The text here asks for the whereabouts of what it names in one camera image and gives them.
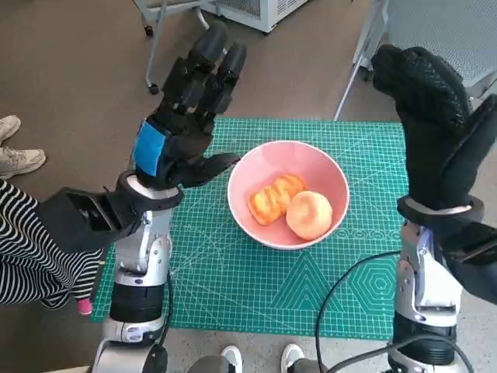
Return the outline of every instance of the bread roll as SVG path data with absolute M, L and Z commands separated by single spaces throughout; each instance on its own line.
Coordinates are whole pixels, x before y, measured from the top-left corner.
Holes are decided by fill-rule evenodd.
M 305 183 L 299 176 L 278 177 L 273 184 L 250 196 L 248 210 L 260 225 L 269 225 L 287 212 L 292 198 L 302 190 Z
M 296 235 L 311 241 L 324 235 L 332 225 L 333 210 L 325 196 L 300 192 L 287 209 L 287 224 Z

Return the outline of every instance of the white sneaker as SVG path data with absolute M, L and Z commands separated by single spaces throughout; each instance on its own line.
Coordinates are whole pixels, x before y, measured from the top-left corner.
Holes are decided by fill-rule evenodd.
M 226 347 L 223 352 L 221 352 L 221 356 L 226 357 L 230 364 L 235 367 L 235 373 L 242 373 L 242 354 L 240 353 L 238 347 Z
M 287 373 L 289 367 L 291 367 L 295 361 L 304 358 L 304 352 L 296 344 L 289 344 L 283 350 L 281 354 L 281 373 Z
M 47 157 L 41 149 L 0 148 L 0 179 L 7 180 L 14 175 L 30 173 L 39 169 L 46 159 Z
M 10 138 L 21 127 L 21 120 L 15 115 L 0 118 L 0 144 Z

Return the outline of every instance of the grid lines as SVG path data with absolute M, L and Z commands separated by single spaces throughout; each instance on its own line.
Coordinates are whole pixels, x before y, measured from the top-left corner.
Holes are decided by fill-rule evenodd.
M 407 192 L 399 124 L 222 118 L 209 153 L 243 155 L 273 140 L 307 142 L 340 164 L 350 186 L 346 218 L 324 242 L 279 251 L 236 225 L 226 197 L 229 171 L 185 190 L 171 226 L 174 327 L 311 336 L 319 305 L 350 266 L 399 249 L 396 200 Z M 96 322 L 109 312 L 113 256 L 112 248 L 94 303 Z M 325 313 L 322 336 L 389 339 L 394 265 L 386 258 L 352 273 Z

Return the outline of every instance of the wire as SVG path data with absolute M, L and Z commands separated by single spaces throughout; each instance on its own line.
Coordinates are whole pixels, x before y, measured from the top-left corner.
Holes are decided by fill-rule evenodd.
M 328 295 L 326 295 L 325 301 L 323 302 L 321 309 L 319 310 L 318 314 L 318 319 L 316 320 L 316 327 L 315 327 L 315 340 L 316 340 L 316 353 L 318 355 L 318 364 L 319 364 L 319 371 L 321 373 L 325 373 L 324 370 L 324 365 L 323 365 L 323 359 L 321 356 L 321 347 L 319 346 L 319 336 L 321 334 L 321 321 L 323 319 L 323 315 L 325 314 L 326 307 L 328 306 L 329 300 L 332 298 L 333 294 L 335 293 L 336 288 L 349 276 L 349 274 L 355 270 L 358 266 L 365 264 L 367 262 L 370 262 L 371 260 L 375 259 L 380 259 L 380 258 L 385 258 L 386 256 L 393 256 L 393 255 L 398 255 L 400 254 L 400 251 L 392 251 L 389 253 L 382 253 L 382 254 L 377 254 L 373 256 L 368 256 L 365 259 L 362 259 L 355 263 L 353 266 L 351 266 L 340 278 L 338 281 L 335 282 L 335 284 L 332 286 L 331 290 L 329 291 Z
M 321 321 L 323 319 L 323 315 L 325 314 L 326 307 L 328 306 L 330 299 L 332 298 L 333 294 L 335 293 L 335 290 L 350 275 L 350 273 L 353 270 L 355 270 L 357 267 L 359 267 L 367 262 L 370 262 L 371 260 L 385 258 L 387 256 L 395 256 L 395 255 L 399 255 L 400 253 L 401 253 L 400 251 L 392 251 L 392 252 L 388 252 L 388 253 L 382 253 L 382 254 L 368 256 L 367 258 L 362 259 L 362 260 L 358 261 L 357 263 L 355 263 L 353 266 L 351 266 L 332 286 L 331 290 L 329 291 L 328 295 L 326 295 L 326 298 L 323 301 L 321 309 L 319 310 L 318 319 L 316 320 L 316 327 L 315 327 L 316 353 L 318 355 L 318 365 L 319 365 L 320 373 L 325 373 L 323 360 L 322 360 L 322 356 L 321 356 L 321 347 L 319 344 L 319 336 L 321 334 L 320 333 L 321 332 Z M 411 343 L 414 343 L 418 340 L 441 340 L 445 343 L 448 343 L 459 354 L 459 356 L 461 357 L 461 360 L 464 362 L 464 365 L 466 365 L 467 371 L 469 373 L 474 373 L 474 369 L 471 366 L 471 362 L 467 358 L 466 354 L 464 354 L 462 349 L 460 349 L 459 346 L 455 344 L 455 342 L 453 342 L 452 340 L 448 339 L 445 336 L 441 336 L 438 334 L 432 334 L 432 333 L 424 333 L 424 334 L 419 334 L 417 336 L 412 336 L 412 337 L 409 337 L 406 340 L 403 340 L 400 342 L 389 343 L 386 347 L 383 347 L 383 348 L 380 348 L 377 350 L 372 350 L 372 351 L 366 352 L 364 354 L 357 355 L 355 357 L 350 357 L 349 359 L 346 359 L 346 360 L 336 364 L 331 369 L 328 369 L 326 371 L 326 373 L 335 373 L 335 372 L 340 371 L 343 368 L 348 367 L 352 364 L 355 364 L 355 363 L 358 363 L 360 361 L 364 361 L 366 359 L 370 359 L 372 357 L 376 357 L 376 356 L 391 352 L 393 350 L 398 350 L 398 349 L 403 348 L 403 347 L 405 347 Z
M 446 336 L 441 336 L 439 334 L 433 334 L 433 333 L 424 333 L 424 334 L 418 334 L 417 336 L 411 336 L 402 342 L 397 342 L 397 343 L 390 343 L 386 347 L 379 348 L 377 350 L 372 350 L 369 352 L 366 352 L 361 355 L 357 355 L 354 357 L 351 357 L 349 359 L 346 359 L 337 365 L 335 365 L 333 368 L 327 370 L 326 373 L 336 373 L 337 371 L 342 370 L 345 367 L 348 367 L 349 365 L 358 363 L 360 361 L 366 360 L 366 359 L 371 359 L 372 357 L 379 356 L 382 354 L 385 354 L 387 352 L 393 351 L 393 350 L 398 350 L 400 348 L 403 348 L 407 346 L 408 344 L 414 343 L 418 340 L 441 340 L 445 343 L 448 343 L 449 345 L 452 346 L 455 351 L 461 356 L 461 360 L 464 362 L 464 365 L 466 365 L 466 369 L 469 373 L 474 373 L 474 369 L 471 366 L 471 362 L 467 358 L 466 354 L 462 351 L 462 349 L 455 344 L 452 340 L 447 338 Z
M 171 278 L 171 271 L 170 270 L 168 270 L 167 282 L 168 282 L 168 293 L 169 293 L 168 314 L 165 318 L 165 325 L 164 325 L 164 329 L 162 330 L 161 339 L 158 341 L 159 346 L 164 345 L 165 338 L 168 335 L 169 327 L 171 326 L 172 311 L 174 308 L 174 304 L 173 304 L 174 294 L 172 292 L 172 278 Z

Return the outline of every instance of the bowl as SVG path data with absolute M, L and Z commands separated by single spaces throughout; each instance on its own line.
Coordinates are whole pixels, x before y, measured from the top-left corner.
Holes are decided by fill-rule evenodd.
M 321 237 L 305 241 L 288 227 L 284 216 L 264 226 L 250 214 L 249 196 L 285 174 L 301 176 L 308 190 L 328 198 L 332 225 Z M 255 241 L 274 249 L 297 250 L 322 241 L 339 227 L 349 206 L 349 184 L 340 166 L 322 150 L 299 141 L 273 141 L 252 149 L 233 168 L 228 204 L 240 228 Z

